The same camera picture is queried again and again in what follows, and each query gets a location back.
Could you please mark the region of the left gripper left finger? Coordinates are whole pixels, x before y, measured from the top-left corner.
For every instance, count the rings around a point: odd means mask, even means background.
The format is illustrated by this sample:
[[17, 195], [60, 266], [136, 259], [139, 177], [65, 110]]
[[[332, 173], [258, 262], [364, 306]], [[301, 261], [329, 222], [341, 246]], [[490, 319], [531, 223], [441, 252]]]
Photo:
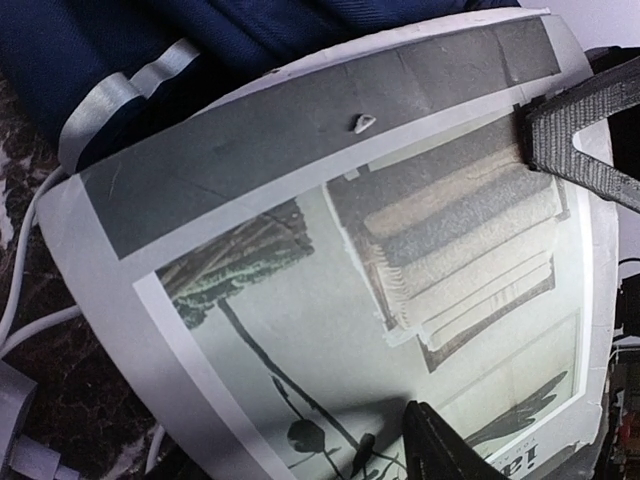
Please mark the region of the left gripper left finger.
[[402, 435], [408, 480], [503, 478], [426, 402], [408, 403]]

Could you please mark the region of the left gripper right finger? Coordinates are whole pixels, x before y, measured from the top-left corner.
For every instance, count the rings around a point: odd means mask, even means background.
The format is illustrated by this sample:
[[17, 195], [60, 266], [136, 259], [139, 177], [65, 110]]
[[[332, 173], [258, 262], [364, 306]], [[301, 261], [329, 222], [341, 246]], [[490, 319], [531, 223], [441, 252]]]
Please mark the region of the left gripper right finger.
[[[597, 74], [545, 100], [520, 117], [524, 161], [604, 200], [639, 211], [639, 59], [617, 65], [600, 57]], [[613, 129], [611, 165], [580, 151], [574, 136], [603, 121]]]

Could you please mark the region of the grey ianra booklet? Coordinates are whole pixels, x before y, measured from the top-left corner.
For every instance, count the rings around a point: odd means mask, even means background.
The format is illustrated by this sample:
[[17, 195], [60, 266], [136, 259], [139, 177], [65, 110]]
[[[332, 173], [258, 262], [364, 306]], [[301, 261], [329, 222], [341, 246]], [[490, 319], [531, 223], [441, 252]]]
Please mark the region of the grey ianra booklet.
[[39, 202], [82, 313], [215, 479], [403, 479], [428, 403], [494, 469], [592, 444], [612, 204], [525, 164], [525, 104], [591, 75], [503, 8], [287, 65]]

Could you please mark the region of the navy blue student backpack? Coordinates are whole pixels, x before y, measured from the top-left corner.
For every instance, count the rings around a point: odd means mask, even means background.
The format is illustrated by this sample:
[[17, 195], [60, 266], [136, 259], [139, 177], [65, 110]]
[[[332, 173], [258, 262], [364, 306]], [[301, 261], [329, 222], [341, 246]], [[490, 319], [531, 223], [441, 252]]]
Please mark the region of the navy blue student backpack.
[[5, 1], [1, 71], [74, 172], [324, 48], [480, 1]]

